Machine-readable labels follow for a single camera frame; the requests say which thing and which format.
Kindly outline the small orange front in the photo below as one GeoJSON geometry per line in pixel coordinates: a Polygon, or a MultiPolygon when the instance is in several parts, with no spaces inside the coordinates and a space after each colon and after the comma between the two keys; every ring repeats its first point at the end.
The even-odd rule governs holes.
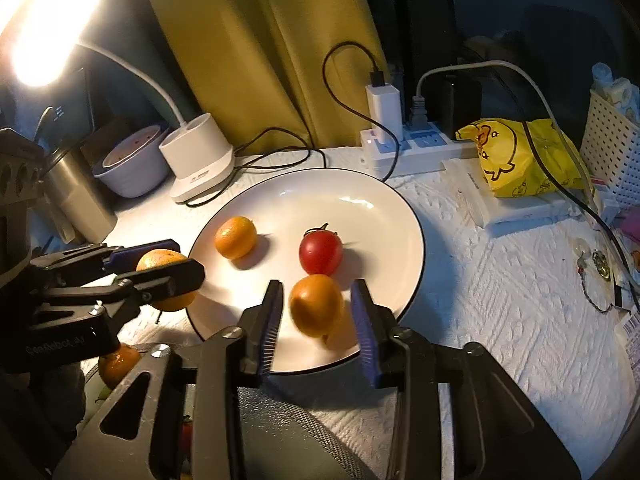
{"type": "Polygon", "coordinates": [[[257,243],[257,230],[246,217],[232,217],[217,230],[215,248],[224,258],[236,260],[246,256],[257,243]]]}

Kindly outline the white desk lamp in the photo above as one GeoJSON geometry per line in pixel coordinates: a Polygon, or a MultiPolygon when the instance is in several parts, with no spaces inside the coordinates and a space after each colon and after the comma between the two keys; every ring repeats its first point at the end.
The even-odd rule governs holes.
{"type": "Polygon", "coordinates": [[[61,77],[76,49],[91,51],[127,73],[119,89],[149,88],[146,98],[165,104],[180,140],[200,121],[187,118],[175,96],[151,77],[148,62],[160,58],[130,42],[122,25],[107,29],[100,40],[86,35],[92,25],[112,18],[121,4],[133,14],[151,12],[149,0],[1,0],[1,31],[10,37],[13,73],[26,86],[45,87],[61,77]]]}

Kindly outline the small red cherry tomato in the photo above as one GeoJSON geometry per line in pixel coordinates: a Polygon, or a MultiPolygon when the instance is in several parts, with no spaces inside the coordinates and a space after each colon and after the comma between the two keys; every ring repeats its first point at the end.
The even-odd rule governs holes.
{"type": "Polygon", "coordinates": [[[183,460],[191,459],[193,420],[186,416],[180,427],[179,450],[183,460]]]}

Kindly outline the steel travel tumbler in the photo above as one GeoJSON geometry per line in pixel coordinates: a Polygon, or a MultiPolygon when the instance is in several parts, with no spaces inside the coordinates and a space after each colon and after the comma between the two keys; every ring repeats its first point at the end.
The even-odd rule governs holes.
{"type": "Polygon", "coordinates": [[[53,151],[42,176],[44,190],[74,229],[88,242],[102,243],[116,226],[113,209],[77,146],[53,151]]]}

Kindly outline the small orange back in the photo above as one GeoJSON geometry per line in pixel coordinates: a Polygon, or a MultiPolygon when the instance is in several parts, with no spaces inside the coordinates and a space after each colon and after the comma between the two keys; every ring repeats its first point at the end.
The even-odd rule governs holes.
{"type": "Polygon", "coordinates": [[[332,332],[343,314],[344,299],[333,278],[311,274],[293,286],[288,307],[298,330],[306,336],[319,338],[332,332]]]}

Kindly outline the white perforated basket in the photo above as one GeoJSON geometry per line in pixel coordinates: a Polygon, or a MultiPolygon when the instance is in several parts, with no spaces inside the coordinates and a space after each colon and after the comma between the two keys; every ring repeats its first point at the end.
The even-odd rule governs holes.
{"type": "Polygon", "coordinates": [[[580,154],[590,172],[608,185],[620,206],[639,205],[639,126],[593,90],[580,154]]]}

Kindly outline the small orange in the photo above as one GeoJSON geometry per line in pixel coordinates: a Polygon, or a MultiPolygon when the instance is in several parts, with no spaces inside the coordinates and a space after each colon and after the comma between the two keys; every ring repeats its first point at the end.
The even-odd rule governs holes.
{"type": "Polygon", "coordinates": [[[293,286],[288,307],[298,330],[306,336],[319,338],[332,332],[343,314],[344,299],[333,278],[311,274],[293,286]]]}
{"type": "Polygon", "coordinates": [[[215,248],[224,258],[236,260],[246,256],[257,243],[257,230],[246,217],[232,217],[217,230],[215,248]]]}

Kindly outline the large orange with stem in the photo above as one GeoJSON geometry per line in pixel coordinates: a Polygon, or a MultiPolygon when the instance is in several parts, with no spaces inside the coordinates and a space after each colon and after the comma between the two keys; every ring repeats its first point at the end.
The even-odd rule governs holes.
{"type": "Polygon", "coordinates": [[[139,351],[122,342],[116,351],[99,357],[99,375],[108,388],[114,389],[140,360],[139,351]]]}

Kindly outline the white power strip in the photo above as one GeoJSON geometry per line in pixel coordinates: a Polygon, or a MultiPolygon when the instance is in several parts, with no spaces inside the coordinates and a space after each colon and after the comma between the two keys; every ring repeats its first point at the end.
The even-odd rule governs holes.
{"type": "MultiPolygon", "coordinates": [[[[362,160],[370,174],[382,179],[390,171],[395,157],[396,145],[393,140],[381,142],[372,129],[360,131],[362,160]]],[[[451,140],[439,128],[420,131],[404,131],[400,140],[400,151],[393,177],[408,174],[426,174],[444,168],[444,161],[453,158],[474,158],[477,156],[474,142],[451,140]]]]}

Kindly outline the large red tomato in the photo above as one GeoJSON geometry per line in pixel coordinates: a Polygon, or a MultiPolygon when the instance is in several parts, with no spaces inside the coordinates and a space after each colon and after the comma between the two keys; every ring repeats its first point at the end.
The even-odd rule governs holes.
{"type": "Polygon", "coordinates": [[[298,248],[299,263],[307,274],[332,275],[343,259],[343,243],[329,223],[305,232],[298,248]]]}

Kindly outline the purple cloth pouch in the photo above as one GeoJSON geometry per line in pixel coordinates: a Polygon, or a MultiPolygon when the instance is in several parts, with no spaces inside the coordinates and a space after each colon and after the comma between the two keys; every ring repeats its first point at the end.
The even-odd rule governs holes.
{"type": "Polygon", "coordinates": [[[634,206],[624,210],[618,218],[620,218],[618,226],[622,233],[636,243],[640,243],[640,207],[634,206]]]}

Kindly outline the white usb charger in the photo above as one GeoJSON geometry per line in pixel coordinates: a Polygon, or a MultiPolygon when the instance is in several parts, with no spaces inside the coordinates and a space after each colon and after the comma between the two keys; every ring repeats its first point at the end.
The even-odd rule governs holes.
{"type": "Polygon", "coordinates": [[[400,105],[400,92],[392,84],[384,86],[366,85],[369,116],[374,120],[373,133],[378,142],[394,146],[390,134],[379,127],[383,125],[390,130],[398,140],[402,138],[402,118],[400,105]]]}

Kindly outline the round grey placemat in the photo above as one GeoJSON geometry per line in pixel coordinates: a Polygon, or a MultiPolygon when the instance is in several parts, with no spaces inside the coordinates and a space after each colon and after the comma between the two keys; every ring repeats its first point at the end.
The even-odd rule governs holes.
{"type": "MultiPolygon", "coordinates": [[[[86,376],[84,430],[111,390],[95,365],[86,376]]],[[[376,479],[372,470],[346,444],[296,405],[284,402],[273,388],[239,388],[241,431],[247,479],[376,479]]],[[[137,479],[125,453],[90,444],[88,472],[81,479],[137,479]]]]}

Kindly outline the lilac bowl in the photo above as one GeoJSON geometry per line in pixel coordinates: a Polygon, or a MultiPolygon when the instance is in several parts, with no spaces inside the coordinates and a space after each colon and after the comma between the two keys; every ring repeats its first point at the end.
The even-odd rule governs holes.
{"type": "Polygon", "coordinates": [[[153,191],[170,173],[160,152],[168,130],[152,125],[130,134],[93,166],[93,177],[122,198],[137,198],[153,191]]]}

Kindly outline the white bowl with dark rim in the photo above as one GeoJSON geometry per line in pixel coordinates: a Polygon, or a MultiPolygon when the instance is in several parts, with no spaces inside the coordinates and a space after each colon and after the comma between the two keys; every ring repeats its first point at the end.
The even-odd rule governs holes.
{"type": "Polygon", "coordinates": [[[349,287],[358,278],[378,304],[403,315],[418,292],[426,249],[418,216],[390,186],[352,170],[308,169],[232,198],[190,256],[206,273],[186,309],[203,340],[239,322],[270,281],[282,283],[272,370],[293,375],[356,354],[349,287]]]}

